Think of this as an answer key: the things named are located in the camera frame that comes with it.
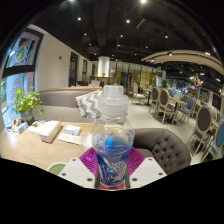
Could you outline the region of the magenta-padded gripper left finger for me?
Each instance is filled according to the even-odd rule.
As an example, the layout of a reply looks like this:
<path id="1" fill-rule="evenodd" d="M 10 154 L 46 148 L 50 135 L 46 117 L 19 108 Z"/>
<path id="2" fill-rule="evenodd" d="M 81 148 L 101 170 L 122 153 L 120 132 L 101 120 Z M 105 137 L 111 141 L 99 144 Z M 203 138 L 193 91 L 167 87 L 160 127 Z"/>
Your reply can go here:
<path id="1" fill-rule="evenodd" d="M 90 148 L 79 158 L 71 158 L 59 176 L 81 187 L 94 189 L 97 174 L 97 158 L 94 149 Z"/>

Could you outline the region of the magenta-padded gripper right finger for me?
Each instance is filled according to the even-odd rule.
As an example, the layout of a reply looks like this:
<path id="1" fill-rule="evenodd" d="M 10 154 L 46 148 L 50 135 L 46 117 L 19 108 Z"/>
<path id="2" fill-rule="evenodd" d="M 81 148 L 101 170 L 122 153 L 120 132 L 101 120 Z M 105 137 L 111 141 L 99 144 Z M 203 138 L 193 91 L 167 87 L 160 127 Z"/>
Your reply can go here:
<path id="1" fill-rule="evenodd" d="M 130 150 L 127 160 L 128 189 L 140 188 L 166 176 L 166 173 L 153 157 L 144 157 L 135 148 Z"/>

